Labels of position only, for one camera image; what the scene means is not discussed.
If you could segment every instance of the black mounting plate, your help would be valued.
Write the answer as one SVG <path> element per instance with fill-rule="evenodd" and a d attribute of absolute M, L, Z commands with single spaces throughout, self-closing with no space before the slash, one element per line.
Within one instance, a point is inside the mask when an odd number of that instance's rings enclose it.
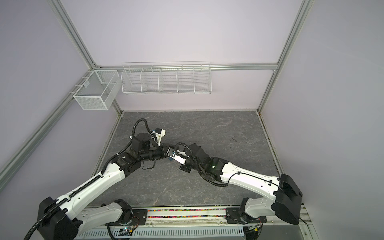
<path fill-rule="evenodd" d="M 132 221 L 128 225 L 137 225 L 137 218 L 139 218 L 140 222 L 139 225 L 145 225 L 145 222 L 147 220 L 147 209 L 132 209 L 133 215 L 132 215 Z M 113 222 L 110 223 L 111 226 L 121 226 L 119 222 Z"/>
<path fill-rule="evenodd" d="M 239 207 L 227 207 L 225 209 L 226 220 L 228 223 L 238 223 L 238 224 L 247 224 L 247 223 L 266 223 L 266 217 L 261 216 L 258 218 L 252 218 L 250 216 L 245 216 L 239 213 Z"/>

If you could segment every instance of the wire mesh basket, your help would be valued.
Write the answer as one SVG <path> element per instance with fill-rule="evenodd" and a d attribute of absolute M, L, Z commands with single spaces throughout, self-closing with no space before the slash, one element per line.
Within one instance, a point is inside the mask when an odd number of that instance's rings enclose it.
<path fill-rule="evenodd" d="M 211 93 L 211 70 L 208 66 L 138 68 L 130 66 L 121 73 L 122 91 L 145 93 Z"/>
<path fill-rule="evenodd" d="M 120 87 L 117 71 L 93 70 L 73 97 L 84 110 L 108 110 Z"/>

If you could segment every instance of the aluminum rail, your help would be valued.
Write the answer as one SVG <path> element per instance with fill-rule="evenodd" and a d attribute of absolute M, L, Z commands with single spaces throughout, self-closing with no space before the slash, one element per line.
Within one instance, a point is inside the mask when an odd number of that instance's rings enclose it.
<path fill-rule="evenodd" d="M 186 64 L 186 65 L 124 65 L 124 66 L 101 66 L 100 70 L 122 71 L 124 68 L 210 68 L 212 71 L 219 70 L 276 70 L 277 63 L 227 63 L 227 64 Z"/>
<path fill-rule="evenodd" d="M 56 109 L 49 114 L 49 116 L 42 122 L 35 132 L 26 141 L 24 141 L 23 145 L 0 169 L 0 192 L 5 188 L 9 181 L 11 181 L 16 172 L 22 167 L 25 161 L 29 158 L 29 156 L 31 156 L 33 151 L 37 148 L 49 131 L 51 131 L 61 116 L 67 111 L 74 101 L 73 92 L 80 87 L 80 85 L 90 74 L 91 70 L 87 71 L 83 75 L 77 85 L 73 87 L 72 91 L 63 98 Z"/>
<path fill-rule="evenodd" d="M 88 68 L 98 69 L 99 66 L 93 60 L 91 54 L 89 53 L 79 33 L 76 31 L 74 24 L 68 16 L 68 13 L 65 11 L 64 6 L 60 0 L 47 0 L 47 2 L 51 6 L 57 20 L 63 27 L 64 31 L 67 33 L 68 37 L 71 39 L 73 45 L 76 47 L 84 62 L 88 65 Z M 112 102 L 112 106 L 115 108 L 118 115 L 122 114 L 122 110 L 115 99 Z"/>
<path fill-rule="evenodd" d="M 285 46 L 283 48 L 283 51 L 281 52 L 281 55 L 279 57 L 278 68 L 274 71 L 272 74 L 271 80 L 268 83 L 268 86 L 264 92 L 263 98 L 260 102 L 260 105 L 258 107 L 258 111 L 262 112 L 266 101 L 268 100 L 269 95 L 271 94 L 271 91 L 273 89 L 273 86 L 275 85 L 275 82 L 277 78 L 280 75 L 281 69 L 283 68 L 289 53 L 291 52 L 293 45 L 295 44 L 295 41 L 297 39 L 297 36 L 300 33 L 300 30 L 305 22 L 305 19 L 309 13 L 309 11 L 312 8 L 314 0 L 303 0 L 300 6 L 300 10 L 296 16 L 295 23 L 293 24 L 292 30 L 289 34 L 289 37 L 287 39 L 287 42 L 285 43 Z"/>

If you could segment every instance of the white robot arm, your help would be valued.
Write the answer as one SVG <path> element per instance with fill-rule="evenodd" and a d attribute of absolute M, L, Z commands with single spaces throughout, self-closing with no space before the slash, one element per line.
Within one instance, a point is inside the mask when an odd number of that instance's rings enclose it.
<path fill-rule="evenodd" d="M 144 121 L 149 133 L 135 136 L 135 128 L 141 121 Z M 205 181 L 215 186 L 234 184 L 263 196 L 258 199 L 244 198 L 234 216 L 227 215 L 228 223 L 246 224 L 260 216 L 276 215 L 288 223 L 298 224 L 302 193 L 288 175 L 266 176 L 242 169 L 224 159 L 208 156 L 196 144 L 161 144 L 164 135 L 163 129 L 151 131 L 146 120 L 139 119 L 134 125 L 130 143 L 111 157 L 98 174 L 67 194 L 55 200 L 48 197 L 40 203 L 39 220 L 24 240 L 29 239 L 36 229 L 45 240 L 64 240 L 74 239 L 76 235 L 106 223 L 132 224 L 132 208 L 122 199 L 96 209 L 84 208 L 110 186 L 138 169 L 142 161 L 165 157 L 179 161 L 180 170 L 197 170 Z M 179 150 L 179 146 L 184 146 L 183 151 Z"/>

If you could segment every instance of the gray marble surface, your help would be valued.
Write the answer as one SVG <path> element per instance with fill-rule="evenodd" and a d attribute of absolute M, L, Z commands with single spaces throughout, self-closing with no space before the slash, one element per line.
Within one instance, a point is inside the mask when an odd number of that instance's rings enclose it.
<path fill-rule="evenodd" d="M 196 143 L 209 156 L 266 175 L 278 176 L 257 113 L 254 111 L 145 112 L 124 113 L 107 151 L 105 161 L 128 142 L 134 123 L 146 118 L 150 129 L 166 130 L 162 142 Z M 136 134 L 146 132 L 144 123 Z M 149 167 L 153 162 L 145 162 Z M 180 163 L 161 159 L 151 170 L 138 169 L 110 187 L 90 205 L 109 204 L 124 199 L 131 206 L 159 205 L 239 205 L 244 197 L 260 197 L 235 185 L 216 187 L 199 174 L 179 170 Z"/>

